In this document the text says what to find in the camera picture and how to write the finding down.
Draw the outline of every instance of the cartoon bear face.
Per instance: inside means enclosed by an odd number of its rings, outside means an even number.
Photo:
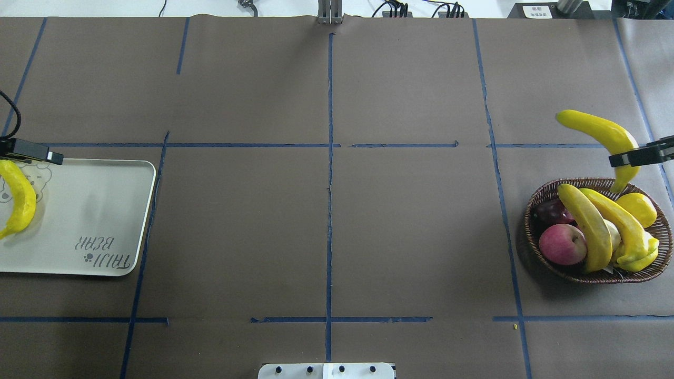
[[[40,202],[44,196],[42,191],[47,186],[47,182],[49,182],[52,175],[49,163],[37,162],[30,165],[26,163],[17,163],[16,165],[24,173],[26,179],[30,182],[30,185],[33,186],[33,189],[35,189],[36,201]],[[0,203],[9,202],[12,199],[9,186],[4,179],[0,179],[0,181],[2,181],[2,184],[0,185]]]

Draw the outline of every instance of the gray table surface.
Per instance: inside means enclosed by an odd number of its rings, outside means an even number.
[[[576,285],[525,268],[514,237],[538,186],[612,175],[556,112],[641,144],[674,134],[672,35],[631,20],[0,19],[18,137],[147,160],[160,179],[131,274],[0,274],[0,376],[386,361],[406,379],[671,378],[674,271]],[[633,180],[670,219],[673,171]]]

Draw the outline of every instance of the white mounting plate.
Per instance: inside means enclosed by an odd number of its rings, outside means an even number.
[[[396,379],[396,371],[388,363],[268,363],[257,373],[257,379]]]
[[[142,244],[156,170],[147,161],[18,163],[37,195],[28,228],[0,239],[0,271],[121,276]],[[0,229],[13,209],[0,179]]]

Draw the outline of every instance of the pink apple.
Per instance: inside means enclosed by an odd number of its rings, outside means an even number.
[[[588,253],[585,235],[569,224],[556,224],[545,229],[539,239],[539,249],[550,262],[564,266],[581,262]]]

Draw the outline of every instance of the brown woven basket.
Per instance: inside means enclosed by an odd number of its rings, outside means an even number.
[[[614,269],[613,274],[605,270],[592,272],[590,274],[583,274],[582,263],[575,264],[573,266],[561,266],[554,264],[546,260],[539,250],[539,237],[542,231],[536,230],[535,228],[534,220],[532,218],[533,210],[540,203],[557,198],[557,186],[559,184],[568,183],[575,185],[578,188],[591,188],[612,200],[616,200],[619,196],[609,191],[609,188],[611,185],[613,185],[614,181],[615,180],[612,178],[604,177],[557,179],[550,181],[537,189],[536,192],[534,192],[534,194],[531,196],[529,203],[526,205],[526,210],[524,211],[524,237],[526,238],[524,244],[526,246],[524,247],[527,249],[526,253],[532,254],[535,261],[540,262],[543,266],[554,272],[556,275],[569,281],[579,283],[639,283],[649,281],[650,279],[653,279],[656,276],[662,274],[663,271],[665,271],[667,268],[669,260],[671,259],[673,246],[672,233],[669,228],[669,223],[667,222],[667,218],[665,218],[665,215],[658,204],[656,204],[656,202],[647,193],[643,192],[641,189],[632,184],[628,184],[627,188],[625,188],[621,195],[632,192],[644,194],[650,199],[656,211],[658,212],[658,217],[655,220],[655,223],[646,228],[647,232],[660,240],[660,245],[658,247],[658,258],[655,258],[655,261],[647,266],[644,270],[639,272],[630,272],[616,268]]]

